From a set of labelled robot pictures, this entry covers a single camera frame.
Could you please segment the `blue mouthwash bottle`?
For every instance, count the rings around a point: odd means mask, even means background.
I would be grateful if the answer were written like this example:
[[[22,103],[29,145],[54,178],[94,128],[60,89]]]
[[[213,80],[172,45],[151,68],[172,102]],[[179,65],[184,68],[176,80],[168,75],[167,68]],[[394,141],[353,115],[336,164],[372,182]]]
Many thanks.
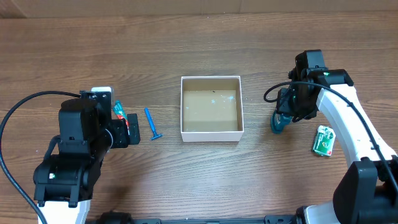
[[[273,112],[271,116],[271,130],[274,134],[280,134],[286,125],[288,125],[292,120],[291,116],[286,116],[284,114],[279,114],[276,111]]]

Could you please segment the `blue disposable razor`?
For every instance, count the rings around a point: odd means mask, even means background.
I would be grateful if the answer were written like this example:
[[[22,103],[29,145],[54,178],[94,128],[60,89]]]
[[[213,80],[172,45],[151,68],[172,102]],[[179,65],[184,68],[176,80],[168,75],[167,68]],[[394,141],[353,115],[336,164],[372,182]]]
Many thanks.
[[[153,119],[152,119],[152,116],[150,115],[149,109],[148,108],[144,108],[144,112],[146,114],[147,120],[149,122],[149,126],[150,126],[152,134],[153,134],[153,136],[151,137],[150,140],[153,141],[153,140],[161,138],[163,136],[163,134],[158,134],[157,133],[155,125],[154,125],[154,122],[153,122]]]

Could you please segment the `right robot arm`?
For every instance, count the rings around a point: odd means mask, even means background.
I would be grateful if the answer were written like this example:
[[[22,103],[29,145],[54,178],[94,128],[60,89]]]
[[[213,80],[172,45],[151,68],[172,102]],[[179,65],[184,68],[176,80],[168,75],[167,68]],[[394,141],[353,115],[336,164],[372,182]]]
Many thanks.
[[[348,170],[330,202],[302,207],[294,223],[397,223],[397,154],[364,112],[346,70],[326,67],[321,50],[295,57],[280,83],[271,129],[324,114],[344,152]]]

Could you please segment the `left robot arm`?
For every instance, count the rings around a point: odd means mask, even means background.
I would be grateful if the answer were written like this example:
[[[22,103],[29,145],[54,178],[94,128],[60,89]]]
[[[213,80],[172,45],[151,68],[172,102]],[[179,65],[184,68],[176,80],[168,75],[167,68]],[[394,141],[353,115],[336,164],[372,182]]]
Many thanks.
[[[40,223],[84,223],[105,155],[141,140],[126,118],[112,118],[112,110],[109,98],[77,98],[61,104],[60,133],[34,171],[34,198],[44,216]]]

